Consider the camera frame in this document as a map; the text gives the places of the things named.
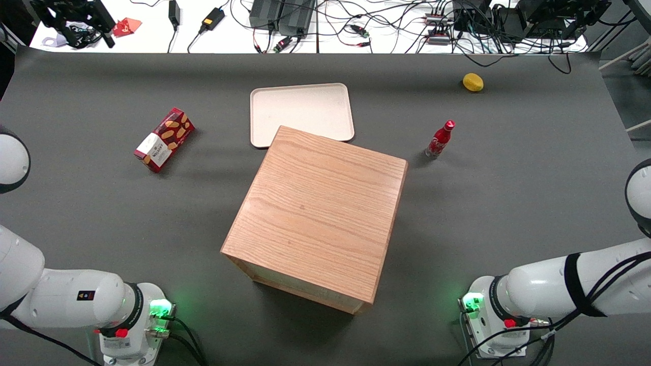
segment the wood grain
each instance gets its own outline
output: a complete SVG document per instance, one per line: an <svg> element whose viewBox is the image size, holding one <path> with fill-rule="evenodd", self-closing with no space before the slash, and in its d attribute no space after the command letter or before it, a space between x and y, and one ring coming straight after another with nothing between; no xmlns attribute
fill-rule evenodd
<svg viewBox="0 0 651 366"><path fill-rule="evenodd" d="M281 126L221 252L371 304L406 170Z"/></svg>

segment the lemon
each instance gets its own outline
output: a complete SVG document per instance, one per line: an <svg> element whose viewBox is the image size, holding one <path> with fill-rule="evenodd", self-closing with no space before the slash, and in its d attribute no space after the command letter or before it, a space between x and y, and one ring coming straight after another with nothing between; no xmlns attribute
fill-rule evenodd
<svg viewBox="0 0 651 366"><path fill-rule="evenodd" d="M464 87L469 91L478 92L484 88L484 80L479 75L471 72L464 76Z"/></svg>

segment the white tray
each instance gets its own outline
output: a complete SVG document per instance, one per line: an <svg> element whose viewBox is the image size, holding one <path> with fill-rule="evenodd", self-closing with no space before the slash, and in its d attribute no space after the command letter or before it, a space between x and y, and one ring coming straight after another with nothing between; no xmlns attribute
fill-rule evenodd
<svg viewBox="0 0 651 366"><path fill-rule="evenodd" d="M281 125L348 141L355 135L348 88L341 83L259 88L251 92L251 143L269 147Z"/></svg>

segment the green led light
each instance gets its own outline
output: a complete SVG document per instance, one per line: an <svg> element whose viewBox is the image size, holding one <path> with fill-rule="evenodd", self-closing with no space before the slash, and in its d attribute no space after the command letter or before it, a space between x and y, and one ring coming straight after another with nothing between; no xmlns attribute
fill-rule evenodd
<svg viewBox="0 0 651 366"><path fill-rule="evenodd" d="M149 314L157 317L169 315L172 311L172 303L166 299L152 300L149 303Z"/></svg>
<svg viewBox="0 0 651 366"><path fill-rule="evenodd" d="M478 311L484 303L484 295L478 292L468 292L461 300L464 303L465 309L469 313Z"/></svg>

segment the coca-cola bottle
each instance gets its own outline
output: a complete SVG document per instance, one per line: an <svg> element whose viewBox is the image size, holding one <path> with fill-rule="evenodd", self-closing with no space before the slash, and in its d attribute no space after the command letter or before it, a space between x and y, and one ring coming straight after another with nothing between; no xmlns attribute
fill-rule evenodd
<svg viewBox="0 0 651 366"><path fill-rule="evenodd" d="M450 141L450 131L454 128L454 121L449 120L445 123L445 126L443 126L440 130L438 130L434 134L434 138L432 138L432 142L427 146L425 149L425 155L427 155L430 159L434 160L441 155L441 152L445 148L445 145L447 145L448 141Z"/></svg>

